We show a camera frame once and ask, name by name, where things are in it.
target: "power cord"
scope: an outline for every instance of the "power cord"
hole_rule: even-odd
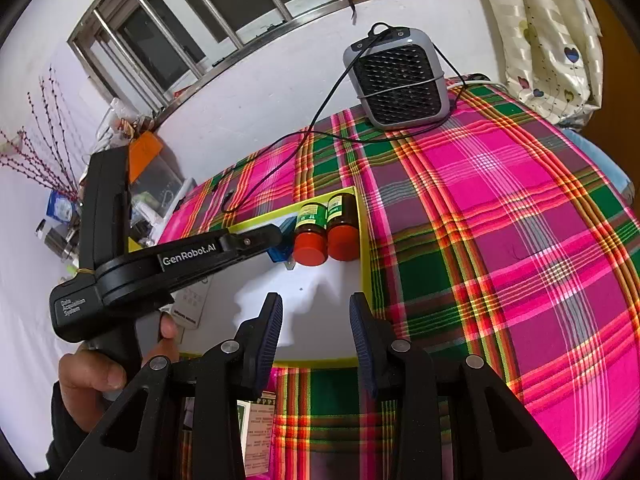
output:
[[[379,32],[378,34],[376,34],[374,31],[376,29],[377,26],[379,25],[384,25],[386,27],[385,30],[383,30],[382,32]],[[338,88],[338,86],[340,85],[340,83],[344,80],[344,78],[347,76],[347,74],[349,73],[349,71],[353,68],[353,66],[356,64],[356,62],[360,59],[361,56],[363,56],[363,54],[367,51],[369,51],[370,49],[372,49],[372,47],[374,47],[378,42],[380,42],[380,40],[390,31],[390,30],[395,30],[397,27],[391,27],[391,25],[388,25],[387,23],[383,23],[383,22],[377,22],[374,23],[374,25],[369,29],[369,33],[367,34],[367,37],[370,38],[369,44],[367,46],[365,46],[363,49],[361,49],[359,51],[359,53],[356,54],[356,56],[353,58],[353,60],[349,63],[349,65],[344,69],[344,71],[342,72],[342,74],[340,75],[340,77],[337,79],[337,81],[334,83],[334,86],[331,88],[331,90],[329,91],[329,93],[327,94],[326,98],[324,99],[324,101],[322,102],[322,104],[320,105],[320,107],[318,108],[318,111],[315,113],[311,123],[309,124],[309,126],[306,128],[306,130],[304,130],[304,135],[302,137],[302,140],[300,140],[300,142],[298,143],[298,146],[296,147],[296,149],[287,156],[287,158],[285,158],[285,160],[283,160],[281,163],[279,163],[275,168],[273,168],[269,173],[267,173],[267,175],[265,175],[264,177],[262,177],[246,194],[245,196],[242,197],[242,200],[240,200],[240,202],[233,208],[231,209],[226,209],[225,206],[226,204],[229,202],[229,200],[232,198],[232,196],[234,195],[234,193],[236,192],[236,190],[232,190],[230,192],[228,192],[226,194],[226,196],[224,197],[222,204],[220,205],[220,211],[222,211],[224,214],[229,214],[229,213],[235,213],[236,211],[238,211],[240,208],[242,208],[242,206],[244,206],[244,204],[247,202],[247,200],[249,200],[249,198],[251,197],[251,195],[262,185],[264,184],[274,173],[276,173],[278,170],[280,170],[285,164],[287,164],[294,156],[296,156],[296,154],[299,152],[299,150],[302,148],[302,146],[304,145],[304,143],[306,142],[306,140],[308,139],[310,134],[318,134],[318,135],[323,135],[325,137],[332,137],[334,139],[338,139],[341,140],[343,142],[350,142],[351,144],[375,144],[378,142],[389,142],[391,140],[403,140],[403,139],[407,139],[408,137],[415,137],[416,135],[420,135],[420,134],[425,134],[428,133],[430,131],[435,130],[436,128],[441,127],[444,123],[446,123],[450,117],[453,115],[453,112],[456,110],[457,106],[458,106],[458,100],[460,99],[460,96],[462,95],[463,92],[466,91],[467,88],[467,84],[465,82],[465,80],[463,79],[462,75],[460,74],[460,72],[458,72],[458,69],[456,69],[456,67],[453,66],[453,64],[449,61],[449,59],[447,59],[447,57],[440,51],[440,49],[434,44],[433,47],[436,50],[436,52],[438,54],[440,54],[440,57],[447,63],[447,65],[449,65],[451,67],[451,69],[453,70],[453,72],[456,73],[456,75],[458,76],[458,78],[461,81],[461,86],[462,88],[460,89],[460,91],[458,92],[458,94],[456,95],[456,98],[453,100],[452,104],[449,107],[449,112],[447,113],[447,115],[445,117],[443,117],[439,122],[434,123],[434,124],[430,124],[430,126],[428,126],[427,128],[424,129],[419,129],[419,130],[415,130],[413,132],[411,132],[410,134],[405,134],[402,136],[391,136],[391,137],[383,137],[382,139],[367,139],[367,140],[363,140],[363,139],[351,139],[350,137],[343,137],[343,136],[339,136],[339,135],[335,135],[335,134],[329,134],[327,132],[320,132],[319,130],[314,130],[313,127],[316,125],[316,121],[318,120],[318,117],[320,116],[320,114],[322,113],[322,110],[324,110],[324,108],[326,107],[326,104],[329,102],[329,99],[331,99],[331,97],[334,95],[336,89]],[[288,139],[289,137],[292,136],[298,136],[300,134],[300,131],[298,132],[292,132],[290,134],[284,135],[282,137],[280,137],[279,139],[275,140],[274,142],[272,142],[269,146],[267,146],[266,148],[260,150],[260,152],[258,152],[254,157],[252,157],[251,159],[247,158],[247,160],[244,162],[244,164],[242,166],[240,166],[240,168],[236,166],[231,167],[229,170],[227,170],[226,173],[223,173],[222,176],[220,176],[220,179],[216,182],[216,184],[214,185],[214,189],[211,192],[216,192],[218,189],[218,186],[220,184],[220,182],[222,182],[222,180],[232,171],[238,170],[238,169],[242,169],[244,168],[249,162],[253,161],[253,160],[257,160],[259,157],[263,156],[266,152],[268,152],[271,148],[273,148],[276,144],[282,142],[285,139]]]
[[[500,88],[502,88],[505,92],[509,92],[509,88],[507,87],[507,85],[505,85],[504,83],[501,83],[500,81],[484,81],[484,80],[478,80],[478,79],[472,79],[472,80],[468,80],[468,81],[462,81],[462,82],[457,82],[457,83],[453,83],[449,86],[447,86],[447,90],[453,90],[454,88],[458,88],[460,86],[464,86],[464,85],[493,85],[493,86],[499,86]]]

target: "red jar lid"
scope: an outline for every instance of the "red jar lid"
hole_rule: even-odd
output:
[[[293,242],[293,259],[307,267],[324,264],[327,259],[326,241],[316,233],[300,233]]]
[[[360,257],[360,234],[351,225],[337,225],[329,229],[328,253],[334,260],[350,262]]]

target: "floral curtain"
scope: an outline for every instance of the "floral curtain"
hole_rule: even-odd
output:
[[[588,0],[489,0],[510,93],[553,124],[580,128],[602,104],[600,25]]]

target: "black cable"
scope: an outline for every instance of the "black cable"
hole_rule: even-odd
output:
[[[371,49],[373,46],[375,46],[375,44],[377,42],[379,42],[382,37],[388,33],[388,31],[393,30],[394,28],[391,27],[390,25],[387,25],[386,23],[382,23],[382,22],[378,22],[375,23],[370,29],[369,29],[369,34],[368,36],[371,37],[372,34],[374,34],[374,30],[378,25],[385,25],[386,29],[383,30],[382,32],[379,32],[378,34],[375,34],[372,37],[372,40],[369,41],[369,44],[367,46],[364,46],[363,49],[361,49],[359,51],[359,53],[356,54],[356,56],[353,58],[353,60],[349,63],[349,65],[347,66],[347,68],[344,69],[344,71],[342,72],[342,74],[340,75],[340,77],[338,78],[338,80],[334,83],[334,86],[331,88],[331,90],[329,90],[329,93],[327,94],[326,98],[324,99],[324,101],[322,102],[322,104],[320,105],[320,107],[318,108],[318,111],[316,112],[316,114],[314,115],[314,118],[312,119],[311,123],[309,124],[309,126],[307,127],[304,136],[302,137],[302,140],[300,140],[300,143],[298,144],[297,148],[287,157],[285,158],[285,160],[283,160],[280,164],[278,164],[275,168],[273,168],[269,173],[267,173],[267,175],[265,175],[264,177],[262,177],[258,182],[256,182],[256,184],[246,193],[246,195],[244,197],[242,197],[242,200],[238,203],[238,205],[233,208],[233,209],[225,209],[225,205],[228,202],[228,200],[233,196],[234,191],[231,191],[229,193],[227,193],[227,195],[225,196],[224,200],[222,201],[222,204],[220,205],[220,210],[224,213],[224,214],[229,214],[229,213],[235,213],[236,211],[238,211],[243,205],[244,203],[249,199],[249,197],[262,185],[265,183],[265,181],[271,177],[271,175],[273,175],[274,173],[276,173],[280,168],[282,168],[285,164],[287,164],[293,157],[296,156],[296,154],[299,152],[299,150],[302,148],[302,146],[304,145],[304,143],[306,142],[306,140],[308,139],[309,133],[311,133],[311,130],[313,129],[313,127],[316,125],[316,121],[318,120],[318,117],[320,116],[320,114],[322,113],[322,110],[324,110],[324,107],[326,106],[326,104],[329,102],[329,99],[331,99],[331,97],[334,95],[335,91],[337,90],[338,86],[340,85],[340,83],[342,82],[342,80],[347,77],[347,74],[349,73],[349,70],[351,70],[353,68],[353,66],[356,64],[357,60],[360,59],[360,57],[369,49]],[[276,144],[277,142],[283,140],[285,137],[281,137],[280,139],[278,139],[275,143],[273,143],[271,146],[273,146],[274,144]]]
[[[383,30],[382,32],[375,34],[374,30],[377,26],[379,25],[385,25],[386,29]],[[226,194],[226,196],[224,197],[222,204],[220,205],[220,211],[222,211],[224,214],[229,214],[229,213],[235,213],[236,211],[238,211],[245,203],[246,201],[249,199],[249,197],[262,185],[264,184],[274,173],[276,173],[278,170],[280,170],[285,164],[287,164],[294,156],[296,156],[296,154],[299,152],[299,150],[302,148],[302,146],[304,145],[304,143],[306,142],[306,140],[308,139],[308,136],[310,134],[319,134],[319,135],[324,135],[326,137],[333,137],[334,139],[338,139],[338,140],[342,140],[344,142],[350,142],[352,144],[375,144],[377,142],[390,142],[392,140],[403,140],[403,139],[407,139],[408,137],[413,137],[416,135],[421,135],[421,134],[425,134],[428,133],[430,131],[435,130],[436,128],[441,127],[444,123],[446,123],[450,117],[453,115],[453,112],[457,109],[458,106],[458,100],[460,99],[460,96],[462,95],[463,92],[466,91],[467,88],[467,84],[464,80],[464,78],[460,75],[460,72],[458,72],[458,70],[452,65],[452,63],[449,61],[449,59],[447,59],[446,56],[444,56],[444,54],[440,51],[440,49],[434,44],[433,47],[434,49],[437,51],[438,54],[440,54],[440,56],[442,57],[442,59],[451,67],[451,69],[453,70],[453,72],[456,73],[456,75],[458,76],[458,78],[460,78],[460,81],[462,81],[463,85],[460,89],[460,91],[458,92],[458,94],[456,95],[456,98],[454,99],[453,103],[450,105],[449,107],[449,112],[447,113],[447,115],[445,117],[443,117],[439,122],[435,123],[435,124],[430,124],[429,127],[427,127],[426,129],[423,130],[417,130],[417,131],[413,131],[410,134],[405,134],[402,136],[392,136],[392,137],[383,137],[382,139],[367,139],[367,140],[363,140],[363,139],[351,139],[351,137],[343,137],[343,136],[338,136],[335,134],[329,134],[327,132],[320,132],[319,130],[314,130],[313,127],[316,125],[316,121],[318,120],[318,117],[320,116],[320,114],[322,113],[322,110],[324,110],[324,107],[327,105],[327,103],[329,102],[329,100],[331,99],[331,97],[334,95],[336,89],[338,88],[338,86],[340,85],[340,83],[344,80],[344,78],[347,76],[347,74],[350,72],[350,70],[353,68],[353,66],[355,65],[355,63],[357,62],[357,60],[360,59],[360,57],[368,50],[370,50],[372,47],[375,46],[375,44],[377,42],[379,42],[382,37],[388,33],[388,31],[393,30],[395,27],[391,27],[390,25],[383,23],[383,22],[377,22],[374,23],[374,25],[369,29],[369,33],[368,33],[368,37],[372,38],[372,40],[370,41],[369,45],[366,46],[365,48],[361,49],[359,51],[359,53],[356,54],[356,56],[353,58],[353,60],[349,63],[349,65],[344,69],[344,71],[342,72],[342,74],[340,75],[340,77],[337,79],[337,81],[334,83],[334,86],[331,88],[331,90],[329,91],[329,93],[327,94],[326,98],[324,99],[324,101],[322,102],[322,104],[320,105],[320,107],[318,108],[318,111],[315,113],[314,118],[312,119],[312,121],[310,122],[309,126],[306,128],[305,130],[305,134],[302,137],[302,140],[300,140],[300,142],[298,143],[298,146],[296,147],[296,149],[287,156],[287,158],[285,160],[283,160],[281,163],[279,163],[275,168],[273,168],[269,173],[267,173],[267,175],[265,175],[264,177],[262,177],[258,182],[256,182],[256,184],[245,194],[244,197],[242,197],[242,200],[238,203],[238,205],[232,209],[225,209],[225,205],[229,202],[229,199],[231,199],[231,197],[233,196],[233,194],[236,192],[236,190],[232,190],[230,192],[228,192]],[[291,136],[297,136],[299,135],[300,132],[292,132],[290,134],[284,135],[282,137],[280,137],[279,139],[275,140],[274,142],[272,142],[269,146],[267,146],[266,148],[260,150],[260,152],[258,152],[254,157],[252,157],[251,159],[247,159],[244,164],[238,168],[238,165],[236,164],[235,166],[233,166],[232,168],[230,168],[228,170],[227,173],[223,173],[222,176],[220,176],[220,179],[216,182],[216,184],[214,185],[214,188],[211,190],[212,193],[216,192],[218,190],[218,186],[220,184],[220,182],[222,182],[222,180],[231,172],[236,171],[238,169],[242,169],[244,168],[249,162],[251,162],[252,160],[256,160],[258,159],[260,156],[262,156],[263,154],[265,154],[266,152],[268,152],[271,148],[273,148],[276,144],[282,142],[283,140],[291,137]]]

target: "human hand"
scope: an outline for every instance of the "human hand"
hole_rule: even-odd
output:
[[[167,356],[172,363],[178,360],[178,327],[168,314],[162,314],[160,333],[162,339],[146,355],[143,366],[157,355]],[[104,354],[80,345],[75,354],[60,359],[58,380],[66,410],[80,429],[89,433],[104,414],[102,393],[123,388],[127,376],[122,366]]]

